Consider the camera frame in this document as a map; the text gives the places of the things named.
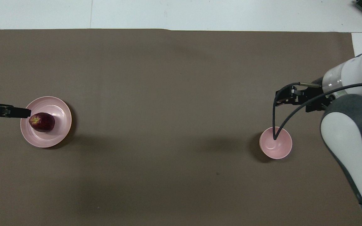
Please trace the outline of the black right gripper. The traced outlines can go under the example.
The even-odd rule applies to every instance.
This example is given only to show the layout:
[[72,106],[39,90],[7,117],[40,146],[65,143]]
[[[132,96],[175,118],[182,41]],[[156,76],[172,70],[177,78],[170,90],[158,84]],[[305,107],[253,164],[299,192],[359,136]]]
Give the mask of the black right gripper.
[[275,106],[303,105],[305,102],[311,100],[311,102],[304,106],[306,112],[325,111],[332,101],[335,100],[335,97],[331,94],[325,95],[321,83],[310,84],[313,86],[308,86],[303,90],[291,88],[291,95],[280,95],[277,97]]

